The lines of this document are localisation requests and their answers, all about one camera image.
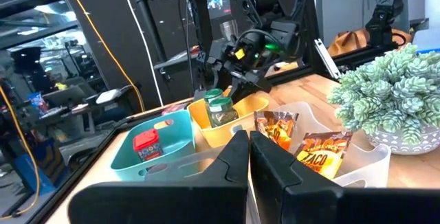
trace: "orange packet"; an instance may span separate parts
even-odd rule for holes
[[[351,132],[306,133],[294,156],[322,176],[333,179],[349,147]]]
[[[254,112],[255,129],[287,151],[292,142],[292,133],[297,120],[297,113],[286,111]]]

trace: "teal bin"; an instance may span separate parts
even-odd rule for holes
[[[133,138],[152,128],[156,128],[159,133],[159,143],[164,154],[142,161],[133,150]],[[132,128],[116,153],[111,169],[123,181],[143,181],[147,171],[153,166],[167,164],[193,153],[195,153],[195,141],[190,113],[187,110],[176,111]],[[198,171],[197,164],[186,166],[184,169],[189,175]]]

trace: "succulent plant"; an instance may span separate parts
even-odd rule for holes
[[[327,100],[347,130],[402,132],[419,144],[423,126],[440,128],[440,54],[417,54],[407,44],[343,74]]]

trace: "brown bag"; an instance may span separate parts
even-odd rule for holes
[[[399,45],[399,48],[413,40],[410,34],[406,32],[392,29],[393,41]],[[365,29],[354,32],[340,32],[330,47],[327,49],[330,56],[338,56],[347,52],[366,47],[370,39],[369,33]]]

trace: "wooden table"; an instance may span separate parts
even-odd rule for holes
[[[259,92],[257,95],[269,100],[269,109],[280,105],[304,101],[309,103],[316,119],[334,131],[342,130],[341,123],[335,118],[337,106],[327,104],[327,95],[338,86],[338,83],[312,75],[276,86],[270,94]],[[209,149],[209,145],[196,131],[197,150]],[[104,181],[119,181],[116,174],[110,170],[110,163],[118,151],[126,133],[119,134],[107,150],[90,168],[70,195],[58,207],[48,220],[49,224],[68,223],[67,205],[72,196],[78,191],[94,183]],[[363,132],[357,132],[353,142],[360,148],[371,150],[373,147],[366,141]],[[438,188],[440,186],[440,150],[437,149],[426,155],[403,156],[392,155],[388,177],[388,187],[394,188]]]

